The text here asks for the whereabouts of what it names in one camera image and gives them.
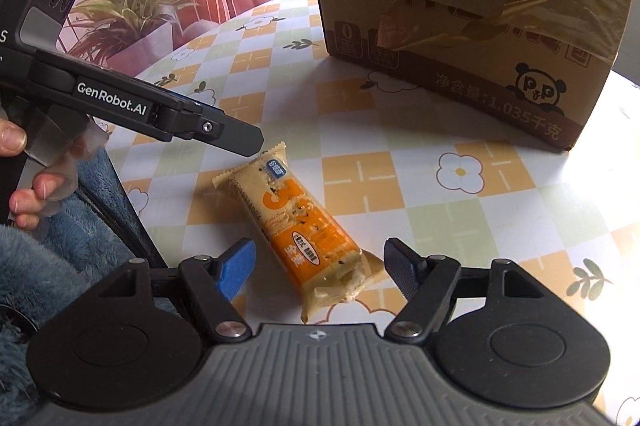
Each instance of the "tablecloth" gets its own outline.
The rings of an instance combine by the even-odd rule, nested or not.
[[[382,255],[398,237],[465,266],[517,261],[609,342],[598,408],[620,425],[640,420],[640,90],[630,82],[611,73],[577,146],[553,152],[472,108],[328,57],[317,0],[256,7],[140,78],[259,125],[265,149],[285,141],[290,169],[363,249]],[[211,186],[246,160],[110,131],[111,159],[167,262],[255,237],[257,268],[236,308],[253,327],[299,323],[279,264],[240,206]],[[403,304],[387,279],[312,321],[383,330]]]

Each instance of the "gray ribbed surface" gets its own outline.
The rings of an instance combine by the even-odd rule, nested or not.
[[[313,332],[327,334],[322,339]],[[586,404],[517,414],[450,386],[413,346],[373,326],[264,326],[213,350],[180,391],[135,411],[91,415],[45,406],[28,426],[607,426]]]

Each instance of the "floral tablecloth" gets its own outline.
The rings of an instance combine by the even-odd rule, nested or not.
[[[557,154],[469,107],[327,56],[317,0],[274,0],[191,41],[143,72],[284,140],[291,170],[363,249],[399,237],[465,266],[519,262],[606,337],[612,364],[596,405],[640,420],[640,90],[612,73],[577,146]],[[194,141],[121,128],[108,150],[171,265],[257,236],[211,179],[244,162]],[[271,253],[234,304],[252,326],[300,322]],[[404,304],[390,280],[313,316],[374,322]],[[458,312],[481,305],[464,301]]]

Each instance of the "packaged bread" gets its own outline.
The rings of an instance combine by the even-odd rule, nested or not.
[[[281,143],[213,179],[239,200],[302,296],[302,321],[322,307],[355,298],[384,272],[289,170]]]

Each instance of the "screw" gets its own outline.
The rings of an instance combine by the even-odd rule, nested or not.
[[[400,321],[391,326],[391,332],[400,338],[414,338],[422,333],[422,327],[412,321]]]
[[[224,338],[239,338],[245,332],[246,325],[239,321],[223,321],[216,327],[216,334]]]

